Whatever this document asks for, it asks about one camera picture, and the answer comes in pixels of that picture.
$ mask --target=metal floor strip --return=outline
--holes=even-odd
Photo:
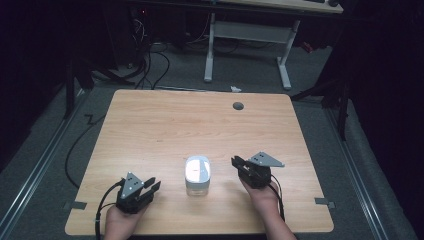
[[[68,119],[62,120],[52,139],[49,141],[46,149],[38,160],[36,166],[32,170],[31,174],[22,185],[18,195],[7,211],[6,215],[3,217],[0,222],[0,239],[8,239],[10,233],[12,232],[15,224],[18,222],[22,212],[25,210],[29,200],[37,189],[39,183],[43,179],[44,174],[46,173],[50,163],[53,161],[53,158],[56,153],[56,149],[61,142],[64,134],[66,133],[70,123],[75,117],[78,109],[87,99],[88,93],[85,93],[83,90],[80,90],[77,94],[77,101],[75,109]]]
[[[358,196],[358,200],[361,204],[362,210],[364,211],[365,217],[367,218],[368,224],[370,225],[371,231],[375,239],[386,240],[389,239],[384,229],[384,226],[380,220],[377,209],[375,208],[374,202],[371,199],[368,190],[362,181],[361,174],[356,167],[355,161],[349,151],[349,147],[345,141],[340,138],[337,132],[337,118],[335,113],[331,109],[324,109],[324,112],[328,120],[333,125],[333,131],[336,135],[340,148],[345,156],[346,165],[349,173],[349,177],[353,183],[353,188]]]

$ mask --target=forearm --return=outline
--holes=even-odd
[[[296,237],[278,214],[262,217],[268,240],[295,240]]]

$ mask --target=person's right hand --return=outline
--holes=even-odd
[[[240,181],[249,193],[253,206],[262,218],[275,214],[279,215],[278,198],[271,188],[267,186],[261,189],[253,189],[243,180],[240,179]],[[274,189],[278,189],[277,184],[273,181],[271,181],[271,186]]]

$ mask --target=light wood tabletop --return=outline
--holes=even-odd
[[[235,110],[235,102],[244,108]],[[127,172],[162,182],[137,235],[262,233],[231,165],[235,155],[247,160],[260,151],[285,164],[271,171],[282,186],[289,227],[294,232],[332,231],[327,206],[315,203],[324,196],[287,95],[118,90],[76,197],[87,206],[71,210],[66,233],[94,235],[102,196]],[[194,155],[207,157],[211,164],[206,196],[186,193],[185,161]],[[117,192],[105,204],[115,202]]]
[[[331,7],[328,0],[324,3],[311,2],[306,0],[219,0],[219,2],[227,2],[234,4],[247,4],[272,8],[284,8],[320,13],[337,13],[343,12],[343,8],[339,5]]]

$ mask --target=gray floor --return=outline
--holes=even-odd
[[[279,77],[275,57],[280,46],[261,48],[260,50],[243,45],[232,53],[231,46],[217,47],[212,83],[203,82],[205,49],[186,48],[184,51],[166,48],[163,52],[170,60],[170,68],[158,84],[158,89],[185,88],[209,91],[231,91],[231,86],[242,92],[281,93],[294,95],[314,85],[319,73],[331,53],[331,48],[306,53],[294,48],[289,56],[287,68],[293,85],[291,91],[285,91]],[[164,45],[154,47],[165,49]],[[165,58],[152,54],[152,69],[149,80],[157,79],[166,69]],[[130,70],[121,69],[120,74]],[[111,82],[96,81],[91,92],[80,99],[80,108],[69,123],[63,139],[58,142],[51,155],[47,170],[40,182],[33,182],[36,190],[28,195],[28,203],[16,224],[5,236],[7,239],[94,239],[87,236],[67,236],[64,232],[69,209],[66,203],[72,202],[77,190],[67,180],[64,162],[69,149],[76,139],[88,128],[86,114],[92,114],[96,120],[107,112],[107,108],[116,89],[128,88]],[[37,162],[43,157],[56,130],[62,124],[65,112],[65,93],[62,90],[42,116],[32,127],[31,135],[20,148],[9,166],[0,174],[0,216],[5,216],[13,204],[25,181]],[[330,209],[335,228],[330,233],[298,233],[299,239],[416,239],[405,219],[396,197],[388,185],[384,174],[375,161],[372,151],[362,132],[355,110],[349,105],[349,118],[346,125],[347,141],[341,143],[331,123],[333,110],[322,109],[318,97],[308,97],[294,102],[296,114],[310,151],[324,195],[335,203]],[[75,145],[69,158],[69,174],[80,183],[90,159],[91,151],[101,129],[97,124],[89,130]],[[367,194],[383,224],[386,236],[376,237],[370,227],[370,221],[364,214],[361,194],[357,192],[355,181],[346,161],[346,151],[355,162]],[[183,239],[204,239],[204,236],[185,236]],[[236,239],[235,236],[215,236],[212,239]]]

